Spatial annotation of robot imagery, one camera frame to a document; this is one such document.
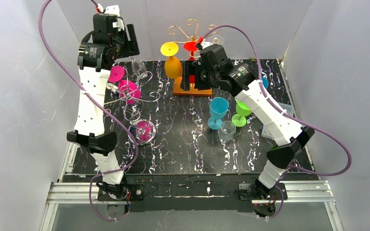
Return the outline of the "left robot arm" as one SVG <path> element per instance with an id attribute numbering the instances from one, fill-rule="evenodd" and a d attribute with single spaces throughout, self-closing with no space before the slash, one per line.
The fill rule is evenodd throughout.
<path id="1" fill-rule="evenodd" d="M 79 77 L 84 89 L 79 95 L 76 124 L 66 139 L 91 154 L 104 174 L 97 186 L 117 200 L 124 199 L 128 189 L 121 184 L 124 173 L 114 152 L 117 134 L 105 131 L 106 85 L 116 59 L 139 53 L 134 26 L 124 24 L 119 13 L 109 10 L 93 16 L 93 31 L 82 39 L 78 50 Z"/>

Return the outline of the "blue wine glass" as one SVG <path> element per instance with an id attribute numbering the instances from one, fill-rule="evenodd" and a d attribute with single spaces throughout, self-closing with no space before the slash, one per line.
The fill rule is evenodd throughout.
<path id="1" fill-rule="evenodd" d="M 264 88 L 265 88 L 265 89 L 267 89 L 267 88 L 268 88 L 268 86 L 269 86 L 269 82 L 268 82 L 267 78 L 263 77 L 263 78 L 262 78 L 262 82 L 263 82 L 263 86 L 264 86 Z"/>

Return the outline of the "orange yellow wine glass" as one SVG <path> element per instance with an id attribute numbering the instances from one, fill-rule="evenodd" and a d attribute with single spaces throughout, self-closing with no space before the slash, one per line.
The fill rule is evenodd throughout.
<path id="1" fill-rule="evenodd" d="M 181 62 L 175 57 L 178 51 L 179 47 L 174 42 L 166 42 L 160 48 L 161 54 L 167 57 L 164 64 L 165 74 L 171 79 L 178 78 L 182 74 Z"/>

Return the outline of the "silver wire glass rack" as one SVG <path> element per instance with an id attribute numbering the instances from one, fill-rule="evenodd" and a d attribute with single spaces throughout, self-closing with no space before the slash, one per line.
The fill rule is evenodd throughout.
<path id="1" fill-rule="evenodd" d="M 126 74 L 123 78 L 129 80 L 129 75 L 126 68 L 125 71 Z M 139 100 L 136 100 L 136 103 L 127 104 L 125 101 L 120 99 L 118 94 L 114 94 L 112 92 L 111 93 L 113 95 L 116 95 L 117 98 L 115 100 L 104 103 L 104 106 L 114 103 L 120 103 L 120 105 L 122 105 L 123 117 L 126 121 L 129 122 L 128 130 L 133 136 L 132 138 L 130 136 L 128 137 L 129 141 L 131 143 L 137 143 L 138 145 L 146 145 L 151 143 L 157 135 L 156 125 L 153 122 L 151 122 L 149 118 L 142 116 L 142 105 L 144 103 L 154 103 L 160 99 L 160 93 L 156 91 L 152 91 L 149 93 L 150 96 L 149 100 L 143 98 L 142 94 L 143 87 L 146 84 L 148 84 L 149 81 L 151 81 L 151 79 L 153 78 L 153 73 L 151 73 L 150 71 L 147 71 L 147 73 L 148 76 L 146 78 L 143 79 L 138 78 L 139 80 L 144 80 L 145 81 L 144 83 L 137 84 L 132 81 L 141 91 L 141 97 Z"/>

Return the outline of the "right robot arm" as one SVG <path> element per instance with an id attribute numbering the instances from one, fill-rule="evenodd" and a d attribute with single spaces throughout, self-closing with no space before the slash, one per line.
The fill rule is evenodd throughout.
<path id="1" fill-rule="evenodd" d="M 199 58 L 185 62 L 183 76 L 194 76 L 194 87 L 198 90 L 219 88 L 229 92 L 251 110 L 276 142 L 267 152 L 267 163 L 252 189 L 254 195 L 265 198 L 315 130 L 294 121 L 271 97 L 260 80 L 260 68 L 254 69 L 246 63 L 233 64 L 219 44 L 197 42 L 194 47 L 199 52 Z"/>

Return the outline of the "clear ribbed wine glass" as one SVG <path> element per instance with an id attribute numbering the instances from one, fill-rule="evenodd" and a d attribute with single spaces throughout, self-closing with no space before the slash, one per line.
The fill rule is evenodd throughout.
<path id="1" fill-rule="evenodd" d="M 221 143 L 231 141 L 236 132 L 236 126 L 232 121 L 224 121 L 218 129 L 218 137 Z"/>

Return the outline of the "pink wine glass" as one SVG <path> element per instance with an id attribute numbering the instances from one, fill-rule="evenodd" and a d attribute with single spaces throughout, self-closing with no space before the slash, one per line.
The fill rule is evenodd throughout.
<path id="1" fill-rule="evenodd" d="M 141 97 L 140 89 L 130 80 L 123 78 L 126 74 L 125 68 L 122 66 L 114 66 L 111 68 L 108 82 L 118 86 L 117 93 L 121 100 L 127 104 L 134 104 Z"/>

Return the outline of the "green wine glass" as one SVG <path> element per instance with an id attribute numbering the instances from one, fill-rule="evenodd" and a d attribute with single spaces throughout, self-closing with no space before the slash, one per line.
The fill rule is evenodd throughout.
<path id="1" fill-rule="evenodd" d="M 231 121 L 236 127 L 243 127 L 247 124 L 246 117 L 251 113 L 252 111 L 248 106 L 246 106 L 242 101 L 237 100 L 236 113 L 232 116 Z"/>

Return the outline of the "teal wine glass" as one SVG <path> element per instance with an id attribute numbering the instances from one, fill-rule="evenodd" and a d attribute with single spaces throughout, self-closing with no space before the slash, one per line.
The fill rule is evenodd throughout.
<path id="1" fill-rule="evenodd" d="M 208 119 L 208 127 L 213 130 L 218 130 L 222 124 L 222 118 L 226 115 L 229 108 L 229 103 L 225 98 L 213 98 L 210 103 L 210 118 Z"/>

